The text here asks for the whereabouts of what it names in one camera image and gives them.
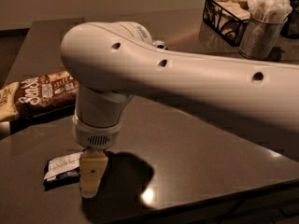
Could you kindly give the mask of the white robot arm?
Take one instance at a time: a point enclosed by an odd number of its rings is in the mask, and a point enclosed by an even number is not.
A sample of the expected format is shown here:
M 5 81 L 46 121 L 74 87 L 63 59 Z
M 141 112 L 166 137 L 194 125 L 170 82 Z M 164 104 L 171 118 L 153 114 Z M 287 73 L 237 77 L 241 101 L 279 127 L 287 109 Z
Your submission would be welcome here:
M 175 108 L 290 161 L 298 160 L 298 70 L 158 49 L 133 22 L 87 22 L 61 43 L 78 82 L 75 136 L 116 132 L 134 96 Z

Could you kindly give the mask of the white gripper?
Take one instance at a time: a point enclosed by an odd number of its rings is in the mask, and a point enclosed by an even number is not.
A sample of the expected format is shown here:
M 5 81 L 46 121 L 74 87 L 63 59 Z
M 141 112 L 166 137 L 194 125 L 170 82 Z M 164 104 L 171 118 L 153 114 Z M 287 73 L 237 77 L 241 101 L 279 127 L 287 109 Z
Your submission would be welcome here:
M 73 116 L 73 136 L 75 141 L 86 150 L 79 158 L 79 186 L 83 199 L 96 196 L 101 179 L 107 168 L 108 157 L 104 151 L 112 147 L 119 136 L 122 122 L 107 127 L 93 127 Z

